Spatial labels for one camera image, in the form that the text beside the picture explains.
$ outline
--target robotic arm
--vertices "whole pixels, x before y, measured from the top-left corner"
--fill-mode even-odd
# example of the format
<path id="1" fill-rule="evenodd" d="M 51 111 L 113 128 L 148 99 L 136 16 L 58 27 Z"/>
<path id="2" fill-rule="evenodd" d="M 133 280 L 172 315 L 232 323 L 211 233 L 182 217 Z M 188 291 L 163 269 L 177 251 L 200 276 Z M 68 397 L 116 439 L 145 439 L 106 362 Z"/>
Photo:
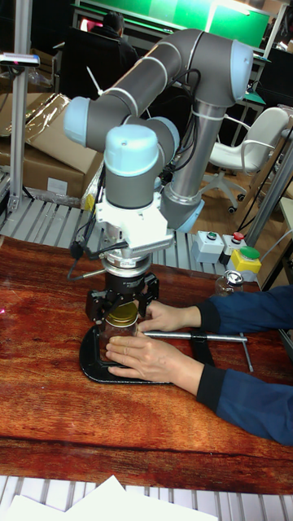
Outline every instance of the robotic arm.
<path id="1" fill-rule="evenodd" d="M 134 299 L 143 315 L 147 303 L 158 297 L 157 279 L 146 275 L 151 253 L 172 244 L 168 228 L 188 231 L 194 224 L 217 133 L 226 108 L 244 96 L 252 60 L 249 46 L 186 29 L 161 40 L 98 100 L 75 98 L 69 104 L 65 133 L 103 152 L 106 167 L 103 197 L 95 209 L 104 229 L 106 290 L 90 292 L 87 303 L 96 323 L 103 324 L 117 305 Z M 181 150 L 171 121 L 140 118 L 175 81 L 187 85 L 192 96 Z M 171 160 L 176 164 L 172 181 L 162 195 L 154 193 L 155 177 Z"/>

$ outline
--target person's hand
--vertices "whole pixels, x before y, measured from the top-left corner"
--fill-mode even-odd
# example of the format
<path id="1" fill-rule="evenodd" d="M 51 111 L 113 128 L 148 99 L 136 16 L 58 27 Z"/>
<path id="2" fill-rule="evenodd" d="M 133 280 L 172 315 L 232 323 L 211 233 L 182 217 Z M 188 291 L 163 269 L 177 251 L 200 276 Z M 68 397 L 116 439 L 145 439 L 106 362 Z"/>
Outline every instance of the person's hand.
<path id="1" fill-rule="evenodd" d="M 201 325 L 201 315 L 199 309 L 195 306 L 173 308 L 153 300 L 146 310 L 146 320 L 138 324 L 138 330 L 142 332 L 152 330 L 175 331 L 182 327 L 200 327 Z"/>
<path id="2" fill-rule="evenodd" d="M 106 346 L 106 356 L 126 367 L 108 367 L 115 376 L 174 383 L 197 394 L 203 364 L 187 357 L 170 344 L 146 337 L 114 336 Z"/>

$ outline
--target blue sleeve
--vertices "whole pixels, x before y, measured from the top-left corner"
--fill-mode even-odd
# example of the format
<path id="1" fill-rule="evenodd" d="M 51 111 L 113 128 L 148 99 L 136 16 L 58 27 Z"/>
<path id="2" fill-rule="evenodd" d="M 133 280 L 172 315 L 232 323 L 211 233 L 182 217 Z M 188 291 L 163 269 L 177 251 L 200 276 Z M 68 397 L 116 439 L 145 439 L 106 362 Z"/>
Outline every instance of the blue sleeve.
<path id="1" fill-rule="evenodd" d="M 256 436 L 293 446 L 293 387 L 225 372 L 216 415 Z"/>
<path id="2" fill-rule="evenodd" d="M 292 284 L 256 293 L 237 291 L 227 297 L 213 296 L 209 302 L 219 315 L 220 334 L 293 328 Z"/>

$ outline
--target glass jar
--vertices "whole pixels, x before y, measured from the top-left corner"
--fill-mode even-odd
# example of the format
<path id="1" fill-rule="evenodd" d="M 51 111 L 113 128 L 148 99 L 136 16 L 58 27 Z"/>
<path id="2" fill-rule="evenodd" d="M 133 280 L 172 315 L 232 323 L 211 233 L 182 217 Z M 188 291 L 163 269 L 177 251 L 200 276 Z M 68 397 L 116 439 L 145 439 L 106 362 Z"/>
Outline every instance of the glass jar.
<path id="1" fill-rule="evenodd" d="M 135 336 L 137 332 L 138 309 L 134 302 L 118 306 L 109 313 L 105 329 L 99 334 L 100 360 L 109 361 L 106 357 L 106 346 L 112 336 Z"/>
<path id="2" fill-rule="evenodd" d="M 238 271 L 228 270 L 215 283 L 215 292 L 218 296 L 228 296 L 235 291 L 243 290 L 243 276 Z"/>

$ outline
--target red wooden surface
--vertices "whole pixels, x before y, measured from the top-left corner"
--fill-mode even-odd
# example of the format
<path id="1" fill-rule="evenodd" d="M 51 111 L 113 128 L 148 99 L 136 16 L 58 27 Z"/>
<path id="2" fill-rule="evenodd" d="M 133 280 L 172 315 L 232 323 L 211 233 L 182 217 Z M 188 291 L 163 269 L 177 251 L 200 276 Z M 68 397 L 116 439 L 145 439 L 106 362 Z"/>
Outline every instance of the red wooden surface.
<path id="1" fill-rule="evenodd" d="M 292 493 L 293 449 L 229 425 L 174 386 L 84 376 L 85 297 L 103 289 L 102 275 L 67 282 L 72 259 L 61 248 L 4 238 L 0 255 L 0 474 L 97 483 L 114 474 L 123 484 Z M 96 267 L 81 259 L 76 275 Z M 215 276 L 152 270 L 166 304 L 195 304 L 214 291 Z M 241 344 L 210 347 L 218 367 L 248 372 Z M 276 331 L 249 335 L 248 350 L 256 377 L 293 384 Z"/>

